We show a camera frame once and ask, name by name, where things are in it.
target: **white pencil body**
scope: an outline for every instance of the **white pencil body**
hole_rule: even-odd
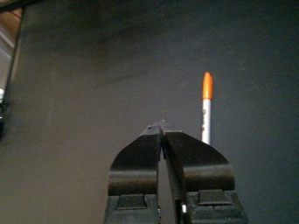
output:
[[[210,144],[210,100],[201,101],[201,141]]]

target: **orange pencil tip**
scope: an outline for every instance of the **orange pencil tip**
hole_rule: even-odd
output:
[[[212,98],[212,77],[210,73],[205,73],[202,77],[202,85],[201,85],[201,99],[210,100]]]

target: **dark background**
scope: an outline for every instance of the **dark background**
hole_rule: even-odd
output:
[[[210,145],[232,164],[249,223],[297,223],[297,6],[225,0],[27,6],[0,144],[0,222],[101,223],[108,167],[146,125],[164,119],[201,138],[209,71]],[[162,206],[162,224],[169,217]]]

